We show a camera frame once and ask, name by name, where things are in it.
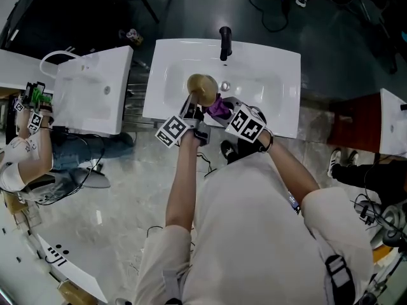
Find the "hand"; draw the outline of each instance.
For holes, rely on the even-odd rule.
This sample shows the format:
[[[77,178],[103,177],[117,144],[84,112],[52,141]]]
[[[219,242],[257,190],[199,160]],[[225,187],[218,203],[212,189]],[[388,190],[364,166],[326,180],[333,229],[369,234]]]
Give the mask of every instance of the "hand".
[[[197,150],[200,144],[201,140],[195,137],[193,130],[188,130],[181,138],[181,146],[190,146]]]

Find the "black faucet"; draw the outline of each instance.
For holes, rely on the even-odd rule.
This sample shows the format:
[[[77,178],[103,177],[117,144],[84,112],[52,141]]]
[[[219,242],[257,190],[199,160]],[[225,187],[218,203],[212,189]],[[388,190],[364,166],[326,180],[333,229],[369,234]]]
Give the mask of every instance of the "black faucet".
[[[229,55],[231,55],[231,29],[227,26],[223,26],[219,29],[219,33],[221,33],[222,37],[221,60],[226,61]]]

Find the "white shoe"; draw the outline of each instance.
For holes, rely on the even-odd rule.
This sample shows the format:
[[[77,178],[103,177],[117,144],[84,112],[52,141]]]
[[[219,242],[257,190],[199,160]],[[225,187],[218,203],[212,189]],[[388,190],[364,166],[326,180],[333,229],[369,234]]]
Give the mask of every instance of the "white shoe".
[[[307,5],[307,0],[295,0],[295,3],[296,3],[298,6],[300,6],[300,7],[302,7],[302,8],[305,8],[305,6]]]
[[[335,149],[332,154],[331,154],[331,158],[329,159],[329,166],[328,166],[328,176],[332,177],[332,167],[336,164],[340,164],[340,160],[341,160],[341,150]]]
[[[350,154],[350,156],[348,158],[348,163],[347,163],[346,167],[357,166],[358,159],[359,159],[359,153],[356,150],[352,151],[352,153]]]

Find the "chair leg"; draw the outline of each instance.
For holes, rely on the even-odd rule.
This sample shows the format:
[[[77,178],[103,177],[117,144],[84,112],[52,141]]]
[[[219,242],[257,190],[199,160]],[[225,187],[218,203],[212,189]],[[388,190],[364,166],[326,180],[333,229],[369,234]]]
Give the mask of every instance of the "chair leg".
[[[362,11],[363,11],[363,15],[364,15],[365,19],[366,19],[368,22],[371,22],[371,20],[370,20],[370,15],[369,15],[369,13],[368,13],[368,11],[367,11],[367,9],[366,9],[366,6],[364,5],[363,1],[362,1],[362,0],[357,0],[357,1],[358,1],[359,4],[361,5],[361,9],[362,9]]]
[[[149,3],[147,2],[147,0],[141,0],[141,1],[142,1],[142,3],[144,3],[147,10],[150,12],[150,14],[153,17],[154,21],[156,23],[159,23],[160,21],[158,20],[157,16],[155,15],[155,12],[153,11],[153,9],[151,9],[151,7],[150,7]]]

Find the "black shoe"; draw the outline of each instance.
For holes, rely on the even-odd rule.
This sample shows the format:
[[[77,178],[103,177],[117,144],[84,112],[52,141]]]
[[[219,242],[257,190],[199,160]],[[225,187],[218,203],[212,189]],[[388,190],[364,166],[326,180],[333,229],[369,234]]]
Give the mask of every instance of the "black shoe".
[[[226,158],[226,160],[231,160],[237,157],[237,152],[235,148],[233,148],[233,145],[227,140],[222,141],[221,152],[223,157]]]
[[[354,150],[352,151],[352,153],[350,154],[346,167],[351,167],[351,166],[357,166],[357,160],[359,159],[359,153]]]

